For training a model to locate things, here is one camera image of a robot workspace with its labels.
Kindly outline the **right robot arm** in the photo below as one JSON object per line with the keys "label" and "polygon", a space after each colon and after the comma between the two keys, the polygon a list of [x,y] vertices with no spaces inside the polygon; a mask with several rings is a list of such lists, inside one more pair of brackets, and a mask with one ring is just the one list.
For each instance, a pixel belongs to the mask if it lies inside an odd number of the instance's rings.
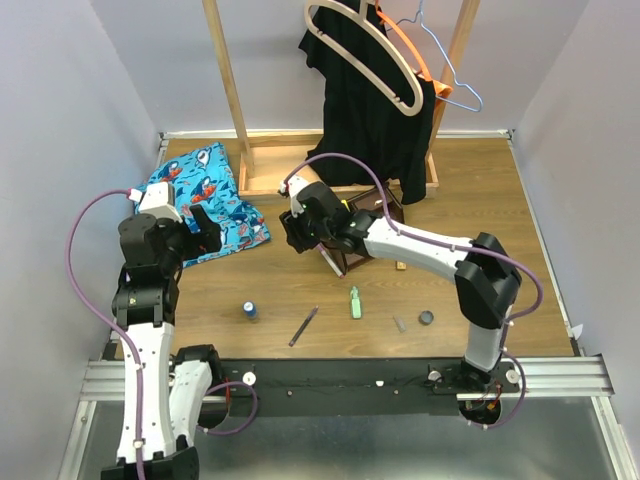
{"label": "right robot arm", "polygon": [[290,201],[280,221],[297,252],[323,245],[345,255],[400,261],[454,284],[460,311],[470,322],[459,378],[474,392],[494,383],[507,317],[522,283],[496,237],[446,237],[378,211],[351,210],[324,183],[297,175],[283,181],[278,193]]}

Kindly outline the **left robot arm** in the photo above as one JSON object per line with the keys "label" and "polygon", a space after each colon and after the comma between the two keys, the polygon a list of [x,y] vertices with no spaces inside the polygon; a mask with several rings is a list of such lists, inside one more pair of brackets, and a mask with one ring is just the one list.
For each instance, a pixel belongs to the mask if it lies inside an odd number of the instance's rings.
{"label": "left robot arm", "polygon": [[179,297],[178,276],[187,260],[221,247],[220,228],[199,206],[192,232],[169,205],[141,206],[118,232],[124,264],[112,301],[124,353],[124,416],[116,463],[104,479],[195,479],[196,424],[205,395],[222,380],[211,345],[171,354]]}

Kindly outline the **pink red pen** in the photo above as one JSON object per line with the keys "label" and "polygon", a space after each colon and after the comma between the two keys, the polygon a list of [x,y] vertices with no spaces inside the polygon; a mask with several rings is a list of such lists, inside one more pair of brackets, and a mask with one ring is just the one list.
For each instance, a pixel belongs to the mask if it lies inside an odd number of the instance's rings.
{"label": "pink red pen", "polygon": [[316,246],[316,250],[322,255],[322,257],[327,262],[329,267],[334,271],[334,273],[339,278],[343,278],[344,274],[342,273],[342,270],[340,269],[338,264],[334,261],[334,259],[331,256],[331,254],[324,248],[324,246],[322,244],[319,244],[319,245]]}

